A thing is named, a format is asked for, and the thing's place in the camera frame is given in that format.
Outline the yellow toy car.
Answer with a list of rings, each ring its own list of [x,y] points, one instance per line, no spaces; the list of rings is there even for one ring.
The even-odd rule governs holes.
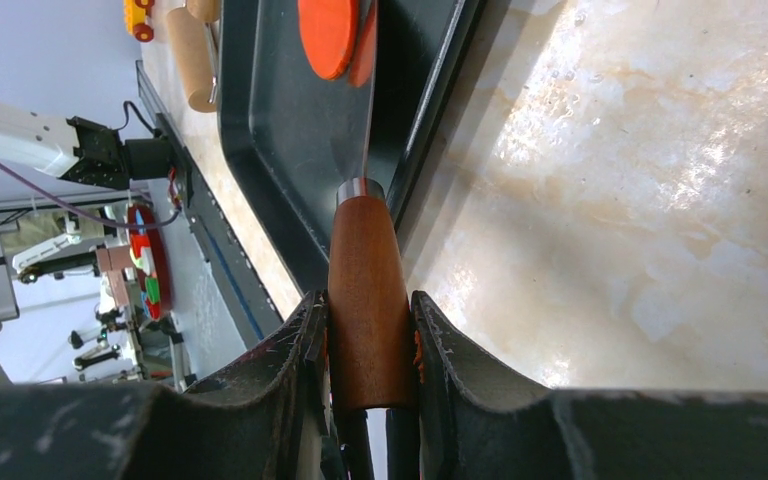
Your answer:
[[[123,19],[129,35],[141,43],[154,39],[152,28],[152,9],[154,0],[124,0]]]

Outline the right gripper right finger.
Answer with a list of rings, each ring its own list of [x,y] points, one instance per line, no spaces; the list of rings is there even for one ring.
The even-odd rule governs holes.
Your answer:
[[[411,302],[427,479],[768,479],[768,393],[551,389]]]

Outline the red round background object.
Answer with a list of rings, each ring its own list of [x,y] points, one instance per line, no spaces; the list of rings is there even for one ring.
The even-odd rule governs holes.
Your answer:
[[[127,238],[141,301],[147,315],[159,321],[172,308],[171,276],[161,233],[159,229],[146,228],[155,222],[155,217],[152,209],[144,204],[129,205],[126,222],[137,226],[128,230]]]

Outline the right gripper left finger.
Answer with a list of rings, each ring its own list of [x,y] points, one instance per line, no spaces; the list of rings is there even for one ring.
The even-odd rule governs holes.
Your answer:
[[[0,386],[0,479],[318,479],[322,292],[178,393],[154,382]]]

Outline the wooden handled metal scraper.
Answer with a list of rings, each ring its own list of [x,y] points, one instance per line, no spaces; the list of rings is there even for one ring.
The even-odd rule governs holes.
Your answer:
[[[417,479],[416,388],[409,305],[393,224],[380,184],[367,174],[377,53],[377,5],[350,1],[338,19],[352,55],[342,126],[331,139],[343,178],[329,251],[328,354],[333,413],[351,479]]]

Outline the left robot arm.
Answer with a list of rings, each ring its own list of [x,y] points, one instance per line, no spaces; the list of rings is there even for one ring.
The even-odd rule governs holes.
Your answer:
[[[164,178],[173,149],[156,136],[123,140],[113,127],[57,117],[0,102],[0,160],[60,180],[127,190],[133,181]]]

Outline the orange-red dough piece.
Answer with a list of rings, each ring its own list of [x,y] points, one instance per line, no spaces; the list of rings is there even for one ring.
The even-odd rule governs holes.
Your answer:
[[[298,0],[298,28],[307,61],[321,79],[333,81],[348,69],[358,30],[357,0]]]

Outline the black baking tray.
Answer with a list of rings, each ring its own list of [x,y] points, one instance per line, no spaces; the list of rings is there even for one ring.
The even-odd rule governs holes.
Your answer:
[[[383,1],[370,176],[400,220],[483,13],[481,1]],[[226,1],[218,126],[226,162],[304,292],[327,284],[345,89],[318,78],[292,1]]]

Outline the wooden dough roller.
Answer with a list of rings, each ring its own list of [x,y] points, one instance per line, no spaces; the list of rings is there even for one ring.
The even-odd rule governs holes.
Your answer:
[[[189,107],[200,113],[217,111],[218,46],[213,27],[220,13],[220,1],[185,1],[165,18],[184,95]]]

